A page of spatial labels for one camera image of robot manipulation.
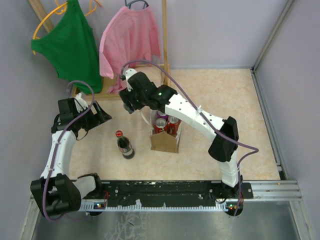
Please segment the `purple Fanta can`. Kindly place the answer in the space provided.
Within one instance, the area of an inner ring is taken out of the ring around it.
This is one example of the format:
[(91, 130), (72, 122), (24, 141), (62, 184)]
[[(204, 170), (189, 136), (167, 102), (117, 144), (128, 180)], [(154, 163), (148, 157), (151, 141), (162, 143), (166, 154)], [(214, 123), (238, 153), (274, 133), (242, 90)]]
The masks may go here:
[(135, 111), (130, 105), (127, 105), (125, 103), (123, 104), (123, 107), (129, 114), (132, 114)]
[(165, 113), (163, 113), (163, 112), (161, 112), (161, 111), (159, 111), (159, 110), (157, 110), (156, 111), (156, 114), (157, 114), (157, 118), (158, 119), (165, 119), (165, 120), (167, 120), (168, 119), (168, 115), (167, 114), (165, 114)]

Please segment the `red cola can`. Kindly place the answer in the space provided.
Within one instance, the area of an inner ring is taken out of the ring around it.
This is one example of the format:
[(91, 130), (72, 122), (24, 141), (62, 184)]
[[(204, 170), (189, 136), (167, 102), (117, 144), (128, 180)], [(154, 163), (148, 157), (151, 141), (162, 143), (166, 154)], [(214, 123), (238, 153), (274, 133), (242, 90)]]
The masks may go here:
[(169, 131), (168, 123), (164, 118), (158, 118), (154, 122), (154, 133), (155, 134), (159, 134), (161, 132), (168, 133), (168, 131)]
[(177, 134), (181, 120), (178, 119), (177, 117), (169, 115), (167, 122), (168, 122), (169, 133), (172, 135)]

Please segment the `glass cola bottle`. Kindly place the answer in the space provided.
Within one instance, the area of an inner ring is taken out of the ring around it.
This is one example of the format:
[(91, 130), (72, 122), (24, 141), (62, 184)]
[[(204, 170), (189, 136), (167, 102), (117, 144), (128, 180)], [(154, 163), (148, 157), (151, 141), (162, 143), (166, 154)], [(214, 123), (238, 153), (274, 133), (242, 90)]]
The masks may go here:
[(117, 137), (117, 146), (122, 156), (128, 160), (132, 159), (135, 156), (135, 150), (132, 147), (130, 140), (123, 135), (121, 130), (117, 130), (115, 135)]

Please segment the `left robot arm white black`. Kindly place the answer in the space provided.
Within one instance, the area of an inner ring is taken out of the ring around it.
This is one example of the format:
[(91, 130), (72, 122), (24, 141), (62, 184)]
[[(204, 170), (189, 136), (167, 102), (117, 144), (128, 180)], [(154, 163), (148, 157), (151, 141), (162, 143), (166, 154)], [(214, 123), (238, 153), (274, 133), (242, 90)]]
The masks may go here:
[(112, 117), (93, 101), (87, 104), (81, 97), (58, 101), (59, 113), (51, 127), (51, 149), (40, 178), (30, 184), (30, 190), (41, 214), (48, 220), (78, 211), (82, 200), (101, 197), (104, 186), (97, 173), (88, 173), (72, 181), (68, 174), (74, 145), (79, 131), (89, 132)]

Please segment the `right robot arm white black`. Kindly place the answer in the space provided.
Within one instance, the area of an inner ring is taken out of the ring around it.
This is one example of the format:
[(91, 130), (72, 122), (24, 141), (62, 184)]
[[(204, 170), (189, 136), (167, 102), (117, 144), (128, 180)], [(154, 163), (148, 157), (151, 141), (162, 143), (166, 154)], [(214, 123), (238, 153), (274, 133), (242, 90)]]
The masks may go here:
[(237, 121), (233, 117), (216, 117), (200, 107), (194, 107), (173, 88), (163, 84), (157, 87), (143, 72), (129, 68), (122, 79), (127, 87), (119, 92), (124, 108), (133, 113), (144, 107), (176, 117), (212, 141), (208, 154), (218, 161), (222, 174), (223, 192), (235, 198), (241, 192), (237, 168)]

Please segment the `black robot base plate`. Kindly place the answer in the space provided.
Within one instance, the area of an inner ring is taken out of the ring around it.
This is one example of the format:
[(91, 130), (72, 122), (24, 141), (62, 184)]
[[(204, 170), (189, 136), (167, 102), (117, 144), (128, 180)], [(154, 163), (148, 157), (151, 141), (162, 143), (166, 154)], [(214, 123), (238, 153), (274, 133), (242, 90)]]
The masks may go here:
[(108, 207), (134, 205), (137, 200), (143, 207), (160, 207), (164, 203), (169, 207), (206, 207), (231, 199), (252, 199), (250, 189), (250, 183), (230, 187), (220, 180), (105, 180), (101, 190), (84, 199), (101, 201)]

